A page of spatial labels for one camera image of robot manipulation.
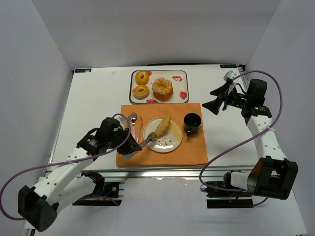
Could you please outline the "metal serving tongs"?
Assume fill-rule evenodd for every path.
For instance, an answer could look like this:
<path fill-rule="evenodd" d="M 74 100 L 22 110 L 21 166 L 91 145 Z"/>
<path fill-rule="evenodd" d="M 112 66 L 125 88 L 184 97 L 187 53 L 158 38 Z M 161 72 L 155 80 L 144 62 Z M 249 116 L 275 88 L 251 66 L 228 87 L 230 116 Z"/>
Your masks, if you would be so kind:
<path fill-rule="evenodd" d="M 148 137 L 141 142 L 138 146 L 140 147 L 138 150 L 135 150 L 133 152 L 131 152 L 130 154 L 124 155 L 124 160 L 125 162 L 127 162 L 128 160 L 131 159 L 131 157 L 133 157 L 135 154 L 137 154 L 139 151 L 141 151 L 147 144 L 155 141 L 157 139 L 157 135 L 155 132 L 151 132 Z"/>

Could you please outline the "oblong golden bread roll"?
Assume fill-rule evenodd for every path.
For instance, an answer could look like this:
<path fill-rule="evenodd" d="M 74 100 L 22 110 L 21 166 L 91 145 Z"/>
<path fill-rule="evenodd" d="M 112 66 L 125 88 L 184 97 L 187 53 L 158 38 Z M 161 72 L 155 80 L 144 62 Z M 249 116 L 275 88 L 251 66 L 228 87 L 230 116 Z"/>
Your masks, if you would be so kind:
<path fill-rule="evenodd" d="M 158 138 L 162 137 L 165 132 L 169 129 L 171 121 L 171 116 L 165 116 L 162 121 L 159 123 L 159 125 L 155 129 L 155 134 Z"/>

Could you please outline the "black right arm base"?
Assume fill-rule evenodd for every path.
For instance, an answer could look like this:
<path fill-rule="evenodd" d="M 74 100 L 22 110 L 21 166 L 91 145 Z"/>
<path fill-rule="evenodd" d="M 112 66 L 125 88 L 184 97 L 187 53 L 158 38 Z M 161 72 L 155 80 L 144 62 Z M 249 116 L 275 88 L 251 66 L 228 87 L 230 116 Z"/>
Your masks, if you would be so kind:
<path fill-rule="evenodd" d="M 229 171 L 224 174 L 222 180 L 207 181 L 206 184 L 233 190 L 238 190 L 241 186 L 247 190 L 246 183 L 249 173 L 242 171 L 232 173 L 233 171 Z M 207 208 L 209 209 L 253 208 L 252 196 L 248 192 L 223 191 L 204 184 L 200 186 L 200 190 L 206 193 Z"/>

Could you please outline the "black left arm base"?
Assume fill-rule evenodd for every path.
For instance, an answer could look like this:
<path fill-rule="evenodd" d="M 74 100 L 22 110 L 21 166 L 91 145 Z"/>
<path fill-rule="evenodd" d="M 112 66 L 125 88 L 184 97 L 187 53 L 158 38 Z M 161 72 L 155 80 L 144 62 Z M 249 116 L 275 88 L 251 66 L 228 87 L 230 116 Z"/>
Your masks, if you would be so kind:
<path fill-rule="evenodd" d="M 105 178 L 95 171 L 83 172 L 81 177 L 92 180 L 93 191 L 75 201 L 73 206 L 118 207 L 122 203 L 125 183 L 105 181 Z"/>

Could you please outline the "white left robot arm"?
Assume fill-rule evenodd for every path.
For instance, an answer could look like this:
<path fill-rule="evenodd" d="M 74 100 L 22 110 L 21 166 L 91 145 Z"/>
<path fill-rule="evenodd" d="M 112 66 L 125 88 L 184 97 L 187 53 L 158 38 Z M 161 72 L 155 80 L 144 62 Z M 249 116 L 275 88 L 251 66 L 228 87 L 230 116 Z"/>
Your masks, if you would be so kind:
<path fill-rule="evenodd" d="M 32 187 L 24 186 L 18 193 L 18 213 L 37 231 L 47 230 L 58 214 L 78 199 L 91 195 L 104 196 L 104 177 L 84 169 L 108 150 L 116 150 L 128 158 L 141 151 L 130 134 L 128 127 L 122 127 L 119 120 L 104 119 L 99 128 L 90 130 L 76 145 L 65 164 L 59 164 L 48 176 Z"/>

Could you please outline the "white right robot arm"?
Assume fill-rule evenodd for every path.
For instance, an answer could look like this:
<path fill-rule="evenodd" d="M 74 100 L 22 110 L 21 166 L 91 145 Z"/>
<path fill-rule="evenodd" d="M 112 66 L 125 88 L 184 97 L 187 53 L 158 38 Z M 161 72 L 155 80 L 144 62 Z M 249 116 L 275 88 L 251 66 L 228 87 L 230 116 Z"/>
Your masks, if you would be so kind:
<path fill-rule="evenodd" d="M 271 112 L 264 105 L 267 83 L 252 79 L 244 94 L 238 93 L 235 85 L 232 79 L 227 79 L 223 86 L 210 93 L 216 96 L 216 99 L 203 104 L 203 107 L 215 115 L 227 106 L 240 108 L 252 134 L 251 140 L 255 143 L 259 160 L 248 173 L 226 173 L 222 185 L 204 185 L 217 191 L 247 192 L 254 196 L 286 200 L 296 179 L 298 165 L 287 159 L 277 141 Z"/>

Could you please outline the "sugar crusted round bread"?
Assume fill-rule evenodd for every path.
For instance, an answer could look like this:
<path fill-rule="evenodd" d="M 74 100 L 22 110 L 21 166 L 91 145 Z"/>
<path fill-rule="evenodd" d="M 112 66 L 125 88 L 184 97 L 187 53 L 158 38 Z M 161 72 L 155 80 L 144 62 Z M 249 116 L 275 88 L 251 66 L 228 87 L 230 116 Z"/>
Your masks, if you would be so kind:
<path fill-rule="evenodd" d="M 163 77 L 155 79 L 152 84 L 153 96 L 160 101 L 167 101 L 173 96 L 173 84 Z"/>

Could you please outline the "dark green mug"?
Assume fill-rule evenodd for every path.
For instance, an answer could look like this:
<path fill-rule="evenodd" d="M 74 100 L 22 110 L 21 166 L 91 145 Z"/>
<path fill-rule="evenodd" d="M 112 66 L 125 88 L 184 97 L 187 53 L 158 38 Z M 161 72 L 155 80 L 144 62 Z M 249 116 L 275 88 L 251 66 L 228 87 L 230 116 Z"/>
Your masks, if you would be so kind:
<path fill-rule="evenodd" d="M 184 131 L 187 136 L 194 135 L 199 131 L 202 124 L 201 117 L 196 113 L 188 113 L 184 117 Z"/>

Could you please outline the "cream ceramic plate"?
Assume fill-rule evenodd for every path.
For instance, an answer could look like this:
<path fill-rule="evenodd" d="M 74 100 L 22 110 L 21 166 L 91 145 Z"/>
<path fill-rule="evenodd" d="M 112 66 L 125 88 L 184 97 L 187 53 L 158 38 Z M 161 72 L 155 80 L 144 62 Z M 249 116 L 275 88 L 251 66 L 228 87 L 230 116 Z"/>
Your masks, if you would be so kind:
<path fill-rule="evenodd" d="M 149 121 L 143 129 L 143 138 L 147 138 L 151 132 L 155 131 L 162 120 L 163 117 L 158 117 Z M 159 153 L 172 152 L 179 147 L 182 138 L 183 132 L 181 126 L 174 119 L 171 119 L 167 132 L 155 141 L 148 143 L 147 147 Z"/>

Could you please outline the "orange cloth placemat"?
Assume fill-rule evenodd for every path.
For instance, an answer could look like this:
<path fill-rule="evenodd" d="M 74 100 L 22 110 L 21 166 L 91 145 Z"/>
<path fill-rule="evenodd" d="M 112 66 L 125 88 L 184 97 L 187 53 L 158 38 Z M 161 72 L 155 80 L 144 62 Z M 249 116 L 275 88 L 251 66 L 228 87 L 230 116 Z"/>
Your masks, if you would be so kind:
<path fill-rule="evenodd" d="M 122 105 L 121 112 L 128 116 L 135 112 L 142 118 L 146 126 L 152 119 L 171 115 L 183 129 L 186 114 L 195 113 L 202 116 L 199 103 L 149 103 L 142 105 Z M 203 165 L 208 162 L 206 142 L 203 126 L 194 135 L 184 136 L 178 148 L 171 152 L 159 153 L 144 147 L 142 151 L 135 154 L 129 161 L 124 161 L 120 154 L 116 154 L 116 166 L 194 166 Z"/>

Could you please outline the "glazed bagel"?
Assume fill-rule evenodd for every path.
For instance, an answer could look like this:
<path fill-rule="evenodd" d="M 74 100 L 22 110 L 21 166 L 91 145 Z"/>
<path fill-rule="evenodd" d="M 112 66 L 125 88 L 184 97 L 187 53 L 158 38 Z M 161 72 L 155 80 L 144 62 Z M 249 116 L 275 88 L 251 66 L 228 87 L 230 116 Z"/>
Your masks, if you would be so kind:
<path fill-rule="evenodd" d="M 146 84 L 149 81 L 149 73 L 147 71 L 138 71 L 135 75 L 136 83 L 139 85 Z"/>
<path fill-rule="evenodd" d="M 150 94 L 150 89 L 146 85 L 138 85 L 133 89 L 133 95 L 137 99 L 144 99 Z"/>

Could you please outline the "strawberry print white tray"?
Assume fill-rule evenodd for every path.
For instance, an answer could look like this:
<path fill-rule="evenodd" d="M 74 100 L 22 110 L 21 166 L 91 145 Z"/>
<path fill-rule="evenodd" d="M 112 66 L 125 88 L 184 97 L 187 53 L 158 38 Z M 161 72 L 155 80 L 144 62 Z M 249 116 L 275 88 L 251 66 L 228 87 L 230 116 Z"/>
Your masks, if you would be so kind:
<path fill-rule="evenodd" d="M 129 101 L 133 104 L 145 103 L 185 103 L 189 100 L 189 89 L 186 72 L 182 70 L 147 70 L 148 81 L 145 84 L 150 93 L 145 98 L 136 98 L 133 90 L 140 84 L 136 81 L 136 74 L 140 70 L 136 70 L 131 74 Z M 153 83 L 158 78 L 164 78 L 172 82 L 173 95 L 165 101 L 162 101 L 154 96 Z"/>

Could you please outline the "pink handled knife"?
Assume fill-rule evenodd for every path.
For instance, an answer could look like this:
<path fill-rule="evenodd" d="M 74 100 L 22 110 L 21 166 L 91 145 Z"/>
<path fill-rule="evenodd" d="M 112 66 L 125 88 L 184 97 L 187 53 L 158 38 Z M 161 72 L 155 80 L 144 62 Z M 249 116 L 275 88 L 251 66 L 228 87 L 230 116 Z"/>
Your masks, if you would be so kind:
<path fill-rule="evenodd" d="M 126 128 L 128 128 L 128 130 L 130 131 L 130 115 L 127 116 Z"/>

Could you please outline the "pink handled fork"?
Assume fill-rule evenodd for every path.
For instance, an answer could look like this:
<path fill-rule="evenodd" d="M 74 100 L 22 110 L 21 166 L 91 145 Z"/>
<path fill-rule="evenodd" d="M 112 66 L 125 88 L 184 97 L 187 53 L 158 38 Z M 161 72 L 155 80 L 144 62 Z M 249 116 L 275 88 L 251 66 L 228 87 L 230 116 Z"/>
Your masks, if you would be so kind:
<path fill-rule="evenodd" d="M 138 130 L 137 139 L 136 139 L 137 143 L 139 143 L 139 140 L 140 140 L 140 137 L 141 137 L 141 130 L 142 130 L 142 127 L 143 127 L 143 119 L 142 119 L 141 116 L 140 116 L 140 121 L 141 121 L 140 128 Z"/>

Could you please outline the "pink handled spoon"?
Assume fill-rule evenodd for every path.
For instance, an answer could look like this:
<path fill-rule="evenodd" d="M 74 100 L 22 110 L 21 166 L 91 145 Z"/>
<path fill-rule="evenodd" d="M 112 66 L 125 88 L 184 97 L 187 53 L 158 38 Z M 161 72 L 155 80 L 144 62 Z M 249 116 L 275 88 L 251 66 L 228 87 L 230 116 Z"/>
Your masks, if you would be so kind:
<path fill-rule="evenodd" d="M 130 114 L 130 121 L 131 121 L 131 124 L 132 124 L 132 131 L 131 131 L 131 133 L 132 133 L 133 138 L 135 139 L 135 123 L 137 121 L 137 114 L 135 112 L 132 112 Z"/>

